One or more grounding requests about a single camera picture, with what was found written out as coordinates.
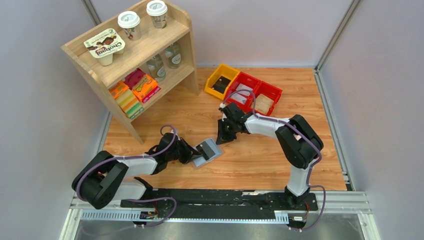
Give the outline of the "wooden shelf unit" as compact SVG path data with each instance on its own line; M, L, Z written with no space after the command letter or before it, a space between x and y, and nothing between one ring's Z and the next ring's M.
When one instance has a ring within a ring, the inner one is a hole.
M140 143L143 140L134 128L133 120L124 114L111 96L109 88L123 80L136 68L147 70L146 62L149 59L157 54L163 56L166 47L172 43L178 43L182 56L181 66L166 68L166 78L159 83L161 90L148 100L143 108L147 110L178 84L183 84L195 95L199 94L192 20L189 14L179 6L168 0L165 4L168 8L167 26L162 29L155 28L148 16L146 12L148 1L142 0L129 8L141 18L141 39L139 40L126 38L124 31L118 25L118 16L114 16L61 47L113 117ZM114 56L112 64L101 66L84 46L84 41L109 28L118 32L125 40L126 46L122 55Z

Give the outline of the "colourful sponge stack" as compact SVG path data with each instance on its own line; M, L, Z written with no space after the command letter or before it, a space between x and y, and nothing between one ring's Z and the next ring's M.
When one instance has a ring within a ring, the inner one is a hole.
M135 94L122 81L110 88L109 93L129 119L135 119L144 110Z

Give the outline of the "paper coffee cup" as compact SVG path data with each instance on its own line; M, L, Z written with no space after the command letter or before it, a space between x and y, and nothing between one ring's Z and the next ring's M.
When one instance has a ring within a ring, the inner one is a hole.
M126 36L132 40L139 40L142 36L140 22L141 18L134 11L124 11L118 15L117 22Z
M146 13L151 17L152 23L157 29L167 26L167 11L168 6L163 0L152 0L146 5Z

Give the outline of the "beige card holder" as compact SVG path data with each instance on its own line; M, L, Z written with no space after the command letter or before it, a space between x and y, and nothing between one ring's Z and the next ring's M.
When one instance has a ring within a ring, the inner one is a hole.
M220 157L224 153L220 146L217 145L212 138L206 138L195 148L200 153L200 156L194 157L191 162L191 165L194 169L201 168L202 166Z

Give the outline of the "magenta snack box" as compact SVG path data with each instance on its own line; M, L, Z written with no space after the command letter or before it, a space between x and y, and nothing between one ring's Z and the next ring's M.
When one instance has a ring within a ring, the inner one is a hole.
M137 68L135 71L133 71L132 73L130 73L124 78L124 83L129 87L130 90L132 90L132 87L135 84L137 84L144 75L147 75L147 74L144 71L142 71L140 68Z

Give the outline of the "tan cards in bin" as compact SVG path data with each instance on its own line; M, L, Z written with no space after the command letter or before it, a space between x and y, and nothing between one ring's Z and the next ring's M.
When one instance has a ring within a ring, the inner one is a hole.
M273 99L261 93L255 98L254 110L257 113L268 116L273 104Z

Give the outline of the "white cards in bin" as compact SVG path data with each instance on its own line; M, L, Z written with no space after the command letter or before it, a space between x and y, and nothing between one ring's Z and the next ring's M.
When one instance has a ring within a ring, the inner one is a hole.
M250 93L247 91L253 91L253 89L245 84L239 83L235 89L236 91L241 90L240 92L236 92L229 99L236 101L240 104L245 104L250 96Z

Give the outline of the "red plastic bin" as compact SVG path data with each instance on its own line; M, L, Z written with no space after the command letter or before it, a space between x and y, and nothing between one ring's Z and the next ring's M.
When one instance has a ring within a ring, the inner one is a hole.
M257 87L260 82L262 82L262 81L259 80L258 78L255 78L255 77L248 75L244 72L240 72L239 75L234 80L234 82L228 88L228 90L226 92L226 96L224 98L225 102L226 103L235 103L244 112L249 112L250 109L251 109L250 106L251 106L251 103L252 103L252 100L253 100L251 94L247 98L247 101L246 101L245 104L241 104L239 102L231 100L230 97L237 92L241 92L241 90L236 91L236 87L238 86L238 84L247 85L248 87L253 89L251 92L254 92L255 87Z
M258 86L255 87L254 91L253 91L254 95L255 95L255 99L259 94L264 94L267 97L273 99L274 103L273 106L271 107L271 111L269 112L268 115L266 116L270 116L271 113L273 112L277 102L280 100L280 97L282 95L282 90L278 87L275 87L274 85L271 85L265 81L261 81ZM250 108L252 108L253 106L255 106L255 104L252 102L250 105Z

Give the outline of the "black cards in bin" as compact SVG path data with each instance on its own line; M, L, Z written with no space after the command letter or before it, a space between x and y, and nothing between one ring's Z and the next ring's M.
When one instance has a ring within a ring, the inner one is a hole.
M226 89L230 83L230 79L224 76L220 76L211 88L220 94L225 94Z

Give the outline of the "left glass jar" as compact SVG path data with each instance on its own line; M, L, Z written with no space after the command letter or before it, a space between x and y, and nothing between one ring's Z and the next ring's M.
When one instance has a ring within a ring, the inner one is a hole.
M162 57L157 54L146 62L150 76L158 83L162 82L166 77L166 69Z

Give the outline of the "Chobani yogurt cup pack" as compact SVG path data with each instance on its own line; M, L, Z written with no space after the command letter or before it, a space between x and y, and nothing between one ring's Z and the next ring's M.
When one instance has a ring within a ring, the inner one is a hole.
M90 39L84 41L88 52L98 60L102 66L113 63L114 54L124 53L125 41L113 28L108 28Z

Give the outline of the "right paper coffee cup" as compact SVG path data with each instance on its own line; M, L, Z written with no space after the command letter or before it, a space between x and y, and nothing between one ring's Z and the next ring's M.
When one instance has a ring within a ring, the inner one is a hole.
M167 11L168 6L163 0L152 0L146 5L146 13L151 17L152 23L157 29L167 26Z

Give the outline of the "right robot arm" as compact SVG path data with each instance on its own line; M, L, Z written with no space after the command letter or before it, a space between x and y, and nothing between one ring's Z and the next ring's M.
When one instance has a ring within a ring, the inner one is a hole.
M243 112L234 102L221 103L222 119L218 120L216 144L229 143L238 133L262 135L278 140L291 164L290 177L285 190L286 205L299 209L309 192L312 167L322 159L324 144L305 118L299 114L291 118L275 118L253 112Z

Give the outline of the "orange snack box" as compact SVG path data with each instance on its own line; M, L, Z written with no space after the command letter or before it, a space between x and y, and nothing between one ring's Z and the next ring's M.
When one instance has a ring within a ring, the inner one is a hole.
M160 89L156 80L145 74L138 83L136 83L131 91L135 97L142 103L146 103Z

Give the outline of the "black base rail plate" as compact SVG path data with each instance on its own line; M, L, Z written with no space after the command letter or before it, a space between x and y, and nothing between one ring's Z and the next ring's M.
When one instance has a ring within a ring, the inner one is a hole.
M284 192L223 189L152 190L146 199L154 202L136 203L122 200L122 208L152 208L160 218L217 220L270 220L276 211L317 211L316 195L308 193L300 203L290 204Z

